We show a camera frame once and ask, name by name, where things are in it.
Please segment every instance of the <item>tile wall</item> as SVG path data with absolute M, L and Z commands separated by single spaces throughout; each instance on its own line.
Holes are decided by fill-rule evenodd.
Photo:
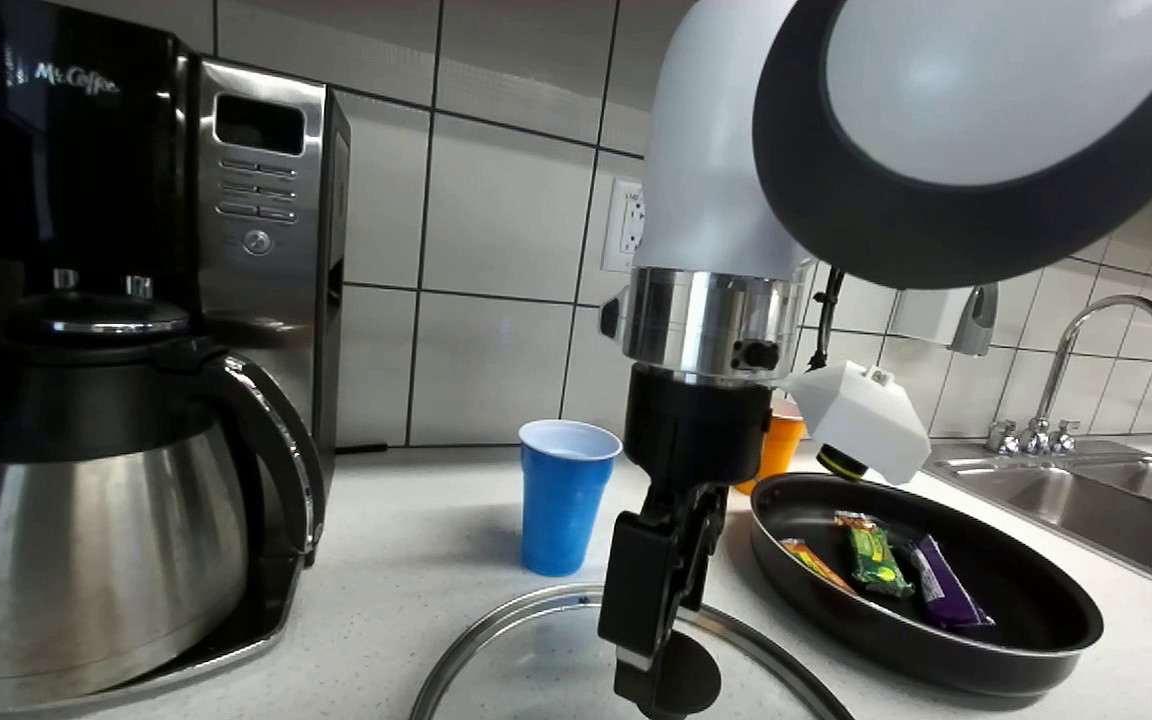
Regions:
M 628 366 L 595 335 L 595 304 L 623 273 L 601 268 L 601 240 L 618 176 L 639 176 L 658 67 L 688 0 L 65 5 L 346 88 L 357 148 L 339 448 L 508 443 L 528 416 L 621 429 Z M 897 371 L 937 435 L 1026 421 L 1059 330 L 1088 302 L 1152 298 L 1152 205 L 1002 287 L 994 351 L 951 357 L 891 335 L 897 293 L 848 279 L 833 357 Z M 1149 321 L 1106 311 L 1086 330 L 1058 416 L 1152 431 L 1149 382 Z

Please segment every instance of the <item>white countertop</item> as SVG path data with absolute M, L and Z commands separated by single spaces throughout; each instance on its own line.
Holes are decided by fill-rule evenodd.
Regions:
M 649 481 L 618 463 L 579 578 L 601 585 L 621 509 Z M 861 720 L 937 716 L 1152 716 L 1152 578 L 1052 535 L 942 481 L 904 485 L 1028 542 L 1072 574 L 1106 614 L 1106 641 L 1039 705 L 998 711 L 904 681 L 816 634 L 766 585 L 750 555 L 750 505 L 712 560 L 707 604 L 805 661 Z M 405 720 L 442 651 L 492 609 L 556 590 L 515 565 L 515 454 L 388 454 L 339 460 L 321 565 L 305 578 L 284 645 L 182 694 L 107 709 L 115 720 Z

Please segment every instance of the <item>blue plastic cup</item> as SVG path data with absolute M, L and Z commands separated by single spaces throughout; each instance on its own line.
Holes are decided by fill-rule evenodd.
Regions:
M 621 435 L 579 421 L 533 421 L 525 440 L 525 569 L 573 578 L 621 456 Z

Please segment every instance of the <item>stainless steel sink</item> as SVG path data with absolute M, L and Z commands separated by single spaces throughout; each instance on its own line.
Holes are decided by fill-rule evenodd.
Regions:
M 1152 460 L 1142 454 L 1021 470 L 951 448 L 933 475 L 1152 574 Z

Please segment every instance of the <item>mr. coffee logo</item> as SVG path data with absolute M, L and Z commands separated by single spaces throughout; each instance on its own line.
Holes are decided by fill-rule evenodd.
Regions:
M 79 67 L 79 66 L 33 66 L 30 67 L 16 67 L 16 84 L 51 84 L 51 88 L 78 88 L 85 95 L 121 95 L 124 88 L 91 67 Z

